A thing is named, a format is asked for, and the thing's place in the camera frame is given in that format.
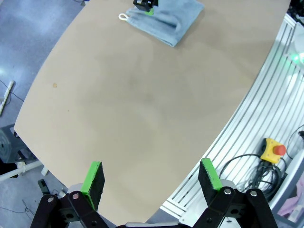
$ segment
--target folded towel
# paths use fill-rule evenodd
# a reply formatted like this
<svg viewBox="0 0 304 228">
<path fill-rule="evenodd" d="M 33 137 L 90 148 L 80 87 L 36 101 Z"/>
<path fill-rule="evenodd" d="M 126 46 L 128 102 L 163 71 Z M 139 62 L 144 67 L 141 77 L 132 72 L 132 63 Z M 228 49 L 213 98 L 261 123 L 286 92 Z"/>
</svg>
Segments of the folded towel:
<svg viewBox="0 0 304 228">
<path fill-rule="evenodd" d="M 126 13 L 129 16 L 126 21 L 172 47 L 204 9 L 196 0 L 159 0 L 158 5 L 153 7 L 152 16 L 136 7 L 131 8 Z"/>
</svg>

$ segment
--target concrete floor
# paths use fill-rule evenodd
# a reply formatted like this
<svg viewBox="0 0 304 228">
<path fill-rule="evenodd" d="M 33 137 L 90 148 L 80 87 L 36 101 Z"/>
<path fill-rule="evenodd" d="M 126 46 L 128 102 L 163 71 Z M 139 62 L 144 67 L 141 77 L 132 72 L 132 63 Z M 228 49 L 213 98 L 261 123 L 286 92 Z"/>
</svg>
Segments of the concrete floor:
<svg viewBox="0 0 304 228">
<path fill-rule="evenodd" d="M 81 9 L 80 3 L 73 0 L 4 0 L 0 4 L 0 80 L 6 85 L 14 80 L 13 92 L 17 96 L 26 97 L 50 51 Z M 0 96 L 5 91 L 0 83 Z M 15 123 L 21 106 L 22 101 L 11 95 L 11 102 L 0 116 L 0 127 Z M 36 211 L 42 197 L 38 180 L 44 178 L 54 194 L 65 188 L 51 173 L 43 177 L 41 169 L 0 182 L 0 227 L 30 227 L 31 211 Z M 22 212 L 22 201 L 29 208 L 26 213 L 2 209 Z"/>
</svg>

